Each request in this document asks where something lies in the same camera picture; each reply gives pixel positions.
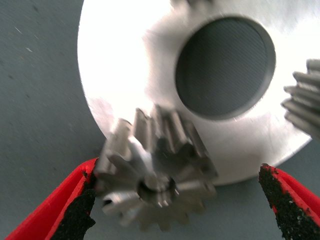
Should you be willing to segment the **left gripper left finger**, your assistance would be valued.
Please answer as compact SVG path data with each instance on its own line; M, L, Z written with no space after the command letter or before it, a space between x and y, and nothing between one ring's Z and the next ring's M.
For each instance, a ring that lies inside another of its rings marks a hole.
M82 240L95 224L90 216L97 158L76 167L63 182L23 220L7 240Z

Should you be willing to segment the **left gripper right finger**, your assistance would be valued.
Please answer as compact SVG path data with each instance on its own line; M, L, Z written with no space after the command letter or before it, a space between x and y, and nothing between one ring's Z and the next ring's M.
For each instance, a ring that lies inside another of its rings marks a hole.
M320 238L320 197L287 172L264 163L258 182L285 240Z

